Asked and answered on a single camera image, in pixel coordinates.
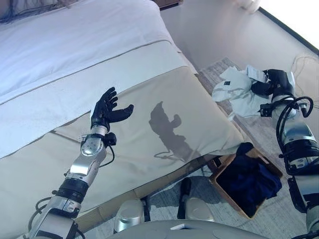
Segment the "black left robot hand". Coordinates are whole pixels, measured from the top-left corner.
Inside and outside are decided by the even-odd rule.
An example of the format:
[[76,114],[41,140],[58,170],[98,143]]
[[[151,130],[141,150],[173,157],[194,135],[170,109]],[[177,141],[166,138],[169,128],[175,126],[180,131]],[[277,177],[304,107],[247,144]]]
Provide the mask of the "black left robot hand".
[[134,105],[130,104],[124,109],[114,110],[117,106],[117,92],[114,87],[109,88],[95,104],[91,114],[91,128],[103,126],[110,131],[110,124],[128,119],[134,110]]

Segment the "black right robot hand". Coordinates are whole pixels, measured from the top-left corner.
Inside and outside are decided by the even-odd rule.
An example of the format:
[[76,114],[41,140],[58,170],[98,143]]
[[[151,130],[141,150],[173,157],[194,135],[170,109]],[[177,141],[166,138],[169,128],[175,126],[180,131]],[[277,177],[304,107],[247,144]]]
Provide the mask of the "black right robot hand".
[[281,95],[294,96],[295,87],[289,81],[287,72],[277,69],[269,69],[262,71],[266,77],[266,82],[252,84],[251,91],[260,96],[276,97]]

